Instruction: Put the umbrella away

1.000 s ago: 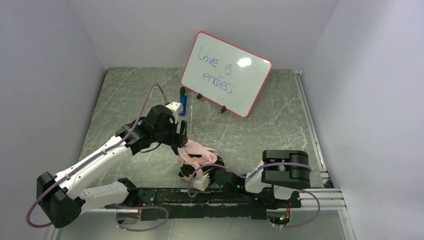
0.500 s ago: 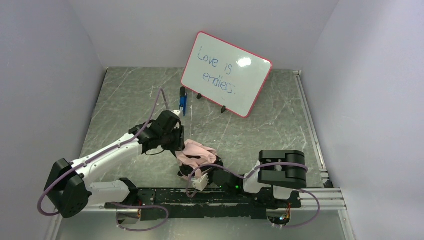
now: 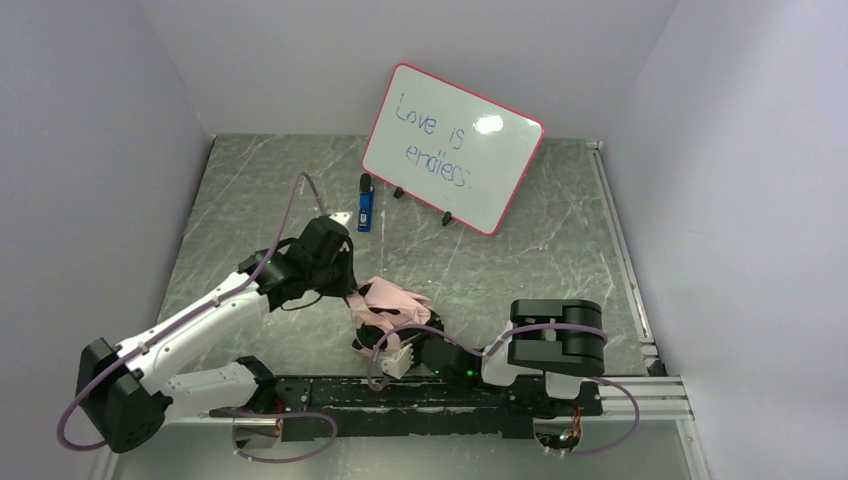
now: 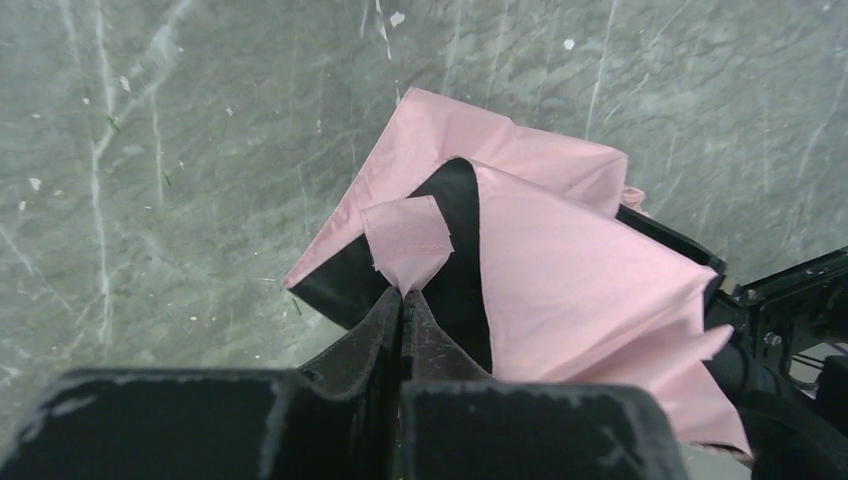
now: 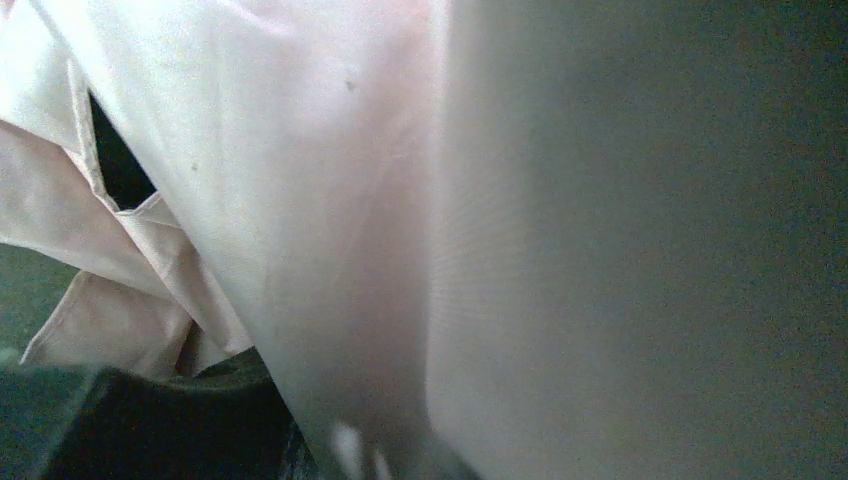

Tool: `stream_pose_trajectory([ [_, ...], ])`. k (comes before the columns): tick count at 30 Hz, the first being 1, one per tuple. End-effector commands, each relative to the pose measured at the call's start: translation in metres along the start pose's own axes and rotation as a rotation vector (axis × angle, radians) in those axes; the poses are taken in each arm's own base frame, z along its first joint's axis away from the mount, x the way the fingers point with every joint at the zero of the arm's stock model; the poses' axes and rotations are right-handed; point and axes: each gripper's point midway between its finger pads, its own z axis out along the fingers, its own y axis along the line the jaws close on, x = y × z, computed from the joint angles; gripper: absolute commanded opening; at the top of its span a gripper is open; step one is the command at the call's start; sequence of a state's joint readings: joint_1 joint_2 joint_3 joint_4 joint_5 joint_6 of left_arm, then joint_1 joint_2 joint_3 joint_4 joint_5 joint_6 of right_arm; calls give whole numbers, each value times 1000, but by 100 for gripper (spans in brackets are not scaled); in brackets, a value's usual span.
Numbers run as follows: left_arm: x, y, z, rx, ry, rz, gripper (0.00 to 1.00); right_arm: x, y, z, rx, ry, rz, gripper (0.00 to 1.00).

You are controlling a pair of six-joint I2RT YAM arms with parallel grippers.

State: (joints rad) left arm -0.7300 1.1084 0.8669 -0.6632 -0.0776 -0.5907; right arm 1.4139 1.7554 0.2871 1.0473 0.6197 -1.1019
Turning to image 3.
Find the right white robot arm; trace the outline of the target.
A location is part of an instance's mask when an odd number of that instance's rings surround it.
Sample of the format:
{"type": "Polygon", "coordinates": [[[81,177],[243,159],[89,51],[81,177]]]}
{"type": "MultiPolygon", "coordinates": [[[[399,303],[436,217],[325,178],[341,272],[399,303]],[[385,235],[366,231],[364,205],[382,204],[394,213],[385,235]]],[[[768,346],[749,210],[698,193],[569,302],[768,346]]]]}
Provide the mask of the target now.
{"type": "Polygon", "coordinates": [[[583,380],[605,373],[608,335],[602,307],[589,300],[520,299],[512,302],[504,331],[481,349],[430,333],[417,361],[450,385],[506,388],[522,376],[539,376],[543,393],[572,400],[583,380]]]}

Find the pink folding umbrella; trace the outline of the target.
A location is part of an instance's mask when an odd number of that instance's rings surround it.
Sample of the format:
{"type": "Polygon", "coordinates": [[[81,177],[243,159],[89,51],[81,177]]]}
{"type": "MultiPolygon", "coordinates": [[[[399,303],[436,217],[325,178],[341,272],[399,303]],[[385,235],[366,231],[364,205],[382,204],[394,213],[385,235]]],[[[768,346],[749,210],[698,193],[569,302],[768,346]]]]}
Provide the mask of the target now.
{"type": "Polygon", "coordinates": [[[378,340],[390,330],[410,324],[444,330],[432,300],[382,278],[372,277],[346,298],[354,325],[354,351],[371,356],[378,340]]]}

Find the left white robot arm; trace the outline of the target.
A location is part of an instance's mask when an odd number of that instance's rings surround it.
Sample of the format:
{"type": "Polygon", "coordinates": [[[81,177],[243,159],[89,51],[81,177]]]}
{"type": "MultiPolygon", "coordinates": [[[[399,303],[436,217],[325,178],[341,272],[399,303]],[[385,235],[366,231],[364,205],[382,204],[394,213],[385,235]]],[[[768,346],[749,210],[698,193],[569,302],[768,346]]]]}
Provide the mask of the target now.
{"type": "Polygon", "coordinates": [[[194,374],[181,370],[225,336],[308,292],[350,295],[356,287],[350,221],[342,212],[316,217],[298,237],[251,253],[161,324],[115,345],[99,338],[86,346],[76,394],[102,445],[126,453],[175,420],[220,409],[283,412],[275,375],[254,356],[194,374]]]}

